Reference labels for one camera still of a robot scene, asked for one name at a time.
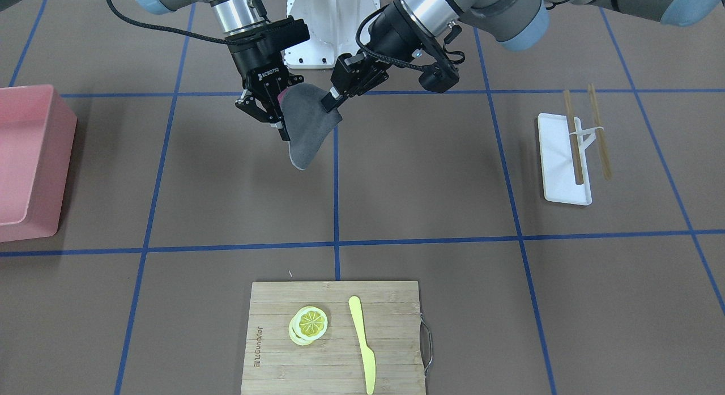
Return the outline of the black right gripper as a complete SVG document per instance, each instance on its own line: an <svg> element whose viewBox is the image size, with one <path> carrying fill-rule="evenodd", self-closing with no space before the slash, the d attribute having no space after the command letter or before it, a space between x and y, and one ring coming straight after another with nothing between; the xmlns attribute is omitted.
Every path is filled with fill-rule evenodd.
<svg viewBox="0 0 725 395"><path fill-rule="evenodd" d="M305 21L295 18L285 18L228 38L227 47L243 85L243 93L235 102L236 108L257 121L270 124L285 142L291 138L279 95L288 87L303 82L303 78L288 71L283 52L309 38Z"/></svg>

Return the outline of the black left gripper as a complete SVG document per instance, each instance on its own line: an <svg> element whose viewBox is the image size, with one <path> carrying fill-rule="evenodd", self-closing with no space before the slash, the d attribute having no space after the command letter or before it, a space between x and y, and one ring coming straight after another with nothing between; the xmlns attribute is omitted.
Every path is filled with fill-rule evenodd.
<svg viewBox="0 0 725 395"><path fill-rule="evenodd" d="M355 53L337 57L331 76L331 89L321 100L325 113L339 108L343 100L364 95L389 78L392 66L435 74L435 64L414 65L414 54L430 40L410 18L402 0L393 0L368 15L357 28Z"/></svg>

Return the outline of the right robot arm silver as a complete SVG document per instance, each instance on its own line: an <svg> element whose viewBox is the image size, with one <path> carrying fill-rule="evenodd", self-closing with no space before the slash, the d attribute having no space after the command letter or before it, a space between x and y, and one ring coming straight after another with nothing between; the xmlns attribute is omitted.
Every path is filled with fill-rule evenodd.
<svg viewBox="0 0 725 395"><path fill-rule="evenodd" d="M303 77L290 73L283 62L283 52L310 38L310 31L303 20L287 17L273 22L268 17L263 0L135 1L155 15L176 12L196 2L207 3L221 26L223 38L143 23L122 14L112 0L106 0L111 12L130 25L225 46L243 87L241 96L235 102L236 108L275 128L283 141L290 140L279 96L287 88L303 82Z"/></svg>

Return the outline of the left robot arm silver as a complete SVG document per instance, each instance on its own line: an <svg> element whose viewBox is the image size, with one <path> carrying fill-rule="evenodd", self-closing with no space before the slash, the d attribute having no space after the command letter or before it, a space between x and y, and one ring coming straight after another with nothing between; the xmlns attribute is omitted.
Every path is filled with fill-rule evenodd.
<svg viewBox="0 0 725 395"><path fill-rule="evenodd" d="M446 47L462 25L492 35L510 51L531 48L549 26L549 11L564 3L593 5L654 20L663 25L694 25L722 0L393 0L361 21L358 51L337 59L331 89L321 101L326 111L364 95L388 80L392 66L420 73L427 91L444 93L460 79L464 54Z"/></svg>

